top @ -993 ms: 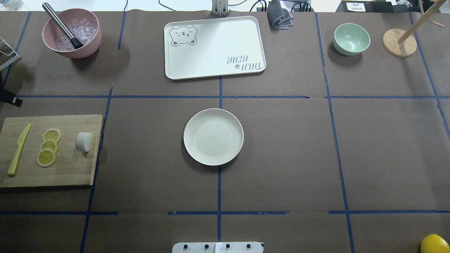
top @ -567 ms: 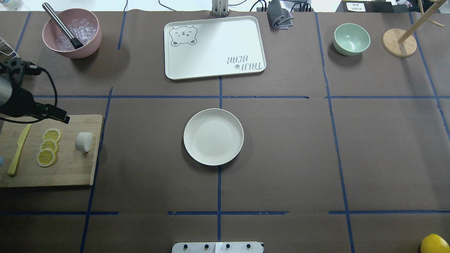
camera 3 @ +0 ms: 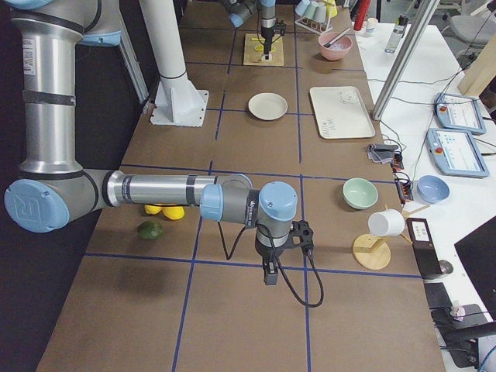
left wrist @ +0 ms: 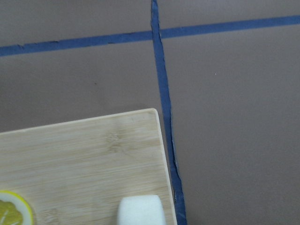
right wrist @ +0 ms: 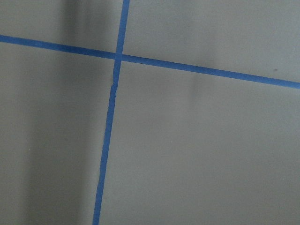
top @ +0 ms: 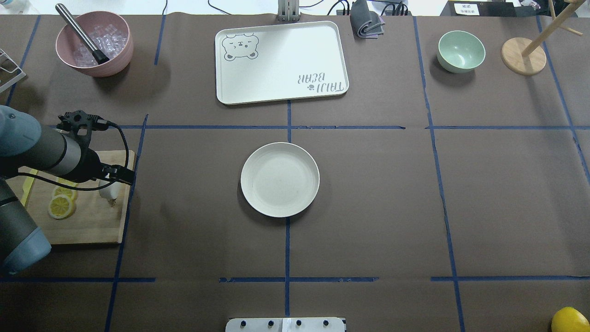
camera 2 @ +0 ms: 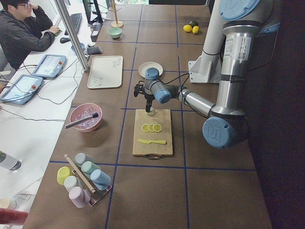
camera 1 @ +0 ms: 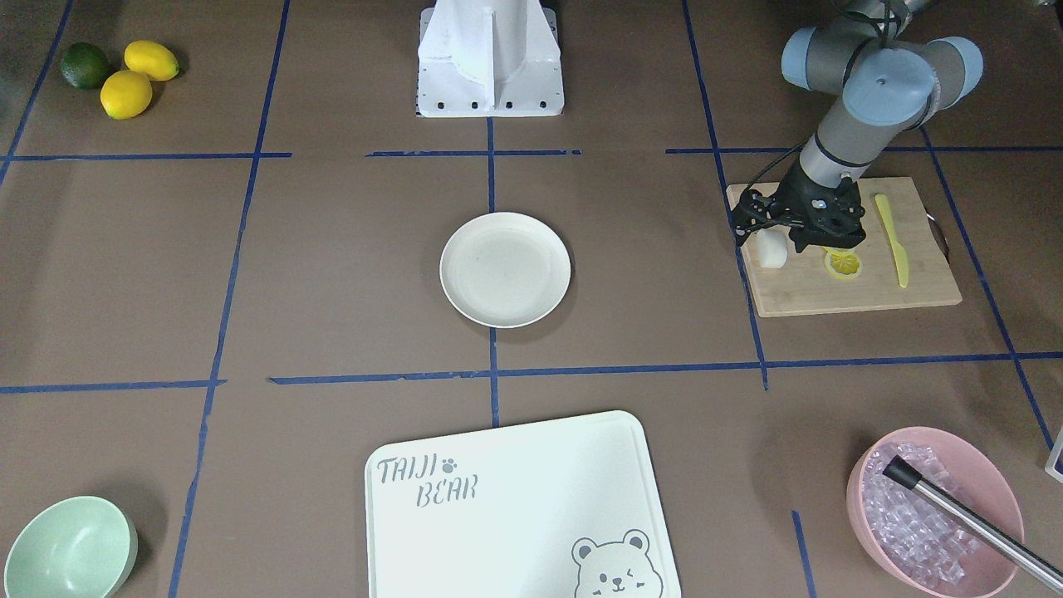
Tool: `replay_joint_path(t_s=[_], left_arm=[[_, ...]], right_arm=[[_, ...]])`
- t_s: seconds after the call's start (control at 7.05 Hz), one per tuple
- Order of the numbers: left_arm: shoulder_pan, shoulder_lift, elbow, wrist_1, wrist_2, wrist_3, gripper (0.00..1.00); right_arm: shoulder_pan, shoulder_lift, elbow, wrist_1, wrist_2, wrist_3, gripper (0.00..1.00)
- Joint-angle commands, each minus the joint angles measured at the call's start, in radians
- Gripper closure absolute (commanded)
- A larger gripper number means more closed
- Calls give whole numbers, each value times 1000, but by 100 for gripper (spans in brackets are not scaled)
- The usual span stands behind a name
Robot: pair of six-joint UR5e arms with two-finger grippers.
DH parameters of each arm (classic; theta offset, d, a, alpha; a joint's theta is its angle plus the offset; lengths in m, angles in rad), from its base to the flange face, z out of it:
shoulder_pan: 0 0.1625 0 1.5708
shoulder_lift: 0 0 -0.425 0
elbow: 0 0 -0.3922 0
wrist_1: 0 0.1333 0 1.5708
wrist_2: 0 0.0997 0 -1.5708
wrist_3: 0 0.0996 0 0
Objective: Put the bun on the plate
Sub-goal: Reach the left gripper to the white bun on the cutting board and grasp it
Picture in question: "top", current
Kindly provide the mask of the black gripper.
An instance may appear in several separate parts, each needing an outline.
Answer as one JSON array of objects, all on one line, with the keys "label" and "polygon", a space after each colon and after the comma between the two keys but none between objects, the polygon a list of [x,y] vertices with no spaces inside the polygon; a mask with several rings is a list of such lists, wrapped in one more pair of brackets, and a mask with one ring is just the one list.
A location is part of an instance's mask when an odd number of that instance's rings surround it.
[{"label": "black gripper", "polygon": [[119,182],[126,185],[133,185],[135,182],[135,171],[122,165],[109,165],[101,163],[94,179]]}]

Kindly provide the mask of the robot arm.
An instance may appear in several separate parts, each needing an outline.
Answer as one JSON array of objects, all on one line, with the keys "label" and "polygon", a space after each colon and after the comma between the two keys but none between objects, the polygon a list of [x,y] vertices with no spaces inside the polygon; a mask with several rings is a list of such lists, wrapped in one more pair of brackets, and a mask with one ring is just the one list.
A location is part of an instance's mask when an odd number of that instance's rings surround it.
[{"label": "robot arm", "polygon": [[113,122],[83,111],[55,128],[1,107],[1,275],[53,244],[122,243],[134,153]]}]

